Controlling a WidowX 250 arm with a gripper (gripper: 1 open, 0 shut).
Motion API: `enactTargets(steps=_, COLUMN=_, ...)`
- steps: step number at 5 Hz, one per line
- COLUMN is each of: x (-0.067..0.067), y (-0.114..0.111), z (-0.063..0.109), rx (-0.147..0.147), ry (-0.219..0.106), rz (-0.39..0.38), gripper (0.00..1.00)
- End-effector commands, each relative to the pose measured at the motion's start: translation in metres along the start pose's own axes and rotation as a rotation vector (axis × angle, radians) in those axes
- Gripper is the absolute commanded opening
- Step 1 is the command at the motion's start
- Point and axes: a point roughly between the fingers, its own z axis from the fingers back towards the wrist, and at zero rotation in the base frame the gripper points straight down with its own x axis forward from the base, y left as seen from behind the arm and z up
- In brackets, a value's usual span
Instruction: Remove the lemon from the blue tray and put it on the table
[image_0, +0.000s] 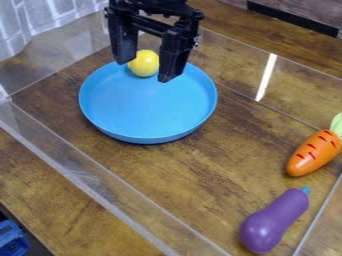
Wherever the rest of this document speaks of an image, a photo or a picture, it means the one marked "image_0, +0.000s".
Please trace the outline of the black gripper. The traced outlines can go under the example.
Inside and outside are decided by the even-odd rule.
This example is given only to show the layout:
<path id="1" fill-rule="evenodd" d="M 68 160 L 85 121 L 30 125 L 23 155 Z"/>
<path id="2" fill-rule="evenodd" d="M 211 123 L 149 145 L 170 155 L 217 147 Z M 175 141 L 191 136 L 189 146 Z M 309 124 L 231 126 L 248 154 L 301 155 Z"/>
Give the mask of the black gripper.
<path id="1" fill-rule="evenodd" d="M 187 0 L 110 0 L 106 18 L 117 62 L 126 64 L 135 59 L 138 33 L 143 31 L 162 37 L 158 80 L 167 83 L 181 76 L 205 19 Z"/>

